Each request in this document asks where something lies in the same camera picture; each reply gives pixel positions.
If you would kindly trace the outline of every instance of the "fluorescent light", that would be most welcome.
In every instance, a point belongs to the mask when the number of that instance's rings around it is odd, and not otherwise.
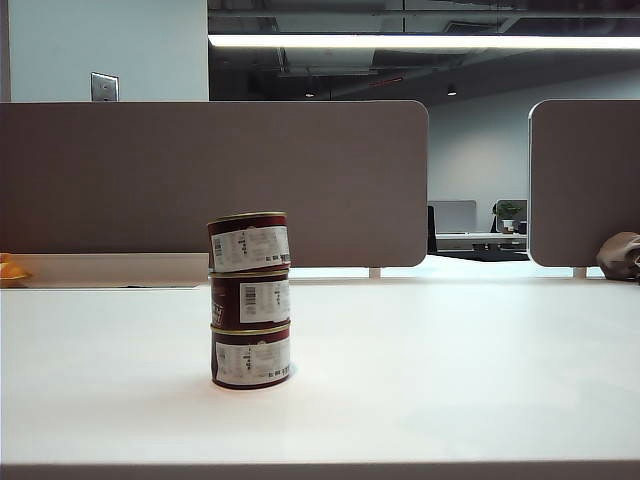
[[[209,35],[214,47],[640,50],[640,37],[515,35]]]

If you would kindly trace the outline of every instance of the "metal can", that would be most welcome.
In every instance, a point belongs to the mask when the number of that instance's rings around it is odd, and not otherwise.
[[[211,274],[215,328],[265,329],[291,321],[289,270]]]
[[[213,383],[253,390],[289,376],[289,324],[264,330],[223,330],[211,325]]]
[[[208,223],[207,229],[209,255],[216,272],[280,270],[291,265],[284,212],[220,217]]]

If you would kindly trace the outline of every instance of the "wall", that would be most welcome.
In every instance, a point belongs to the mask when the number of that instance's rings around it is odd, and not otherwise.
[[[0,102],[11,100],[9,80],[9,4],[0,0]]]
[[[476,200],[488,231],[500,198],[527,198],[528,115],[550,98],[640,98],[640,70],[454,102],[429,109],[430,200]]]
[[[92,71],[121,100],[206,101],[206,0],[9,0],[15,102],[87,101]]]

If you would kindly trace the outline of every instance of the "can rim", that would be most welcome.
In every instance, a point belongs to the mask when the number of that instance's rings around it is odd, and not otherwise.
[[[242,218],[259,218],[259,217],[286,217],[287,212],[248,212],[237,213],[235,215],[226,215],[224,217],[218,217],[215,220],[210,221],[207,225],[213,225],[214,223],[228,222],[230,220],[239,220]]]
[[[264,272],[211,272],[209,276],[211,278],[260,278],[260,277],[279,277],[281,275],[287,275],[289,269],[280,270],[266,270]]]
[[[249,336],[249,335],[267,335],[269,333],[283,332],[291,326],[291,322],[289,321],[285,325],[280,325],[278,327],[263,328],[263,329],[257,329],[257,330],[225,330],[223,328],[214,327],[213,323],[209,326],[211,327],[211,330],[213,330],[214,333],[221,333],[223,335]]]

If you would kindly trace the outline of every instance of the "cloth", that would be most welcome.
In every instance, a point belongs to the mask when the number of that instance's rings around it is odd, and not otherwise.
[[[615,234],[602,244],[596,260],[609,280],[636,278],[640,275],[640,234]]]

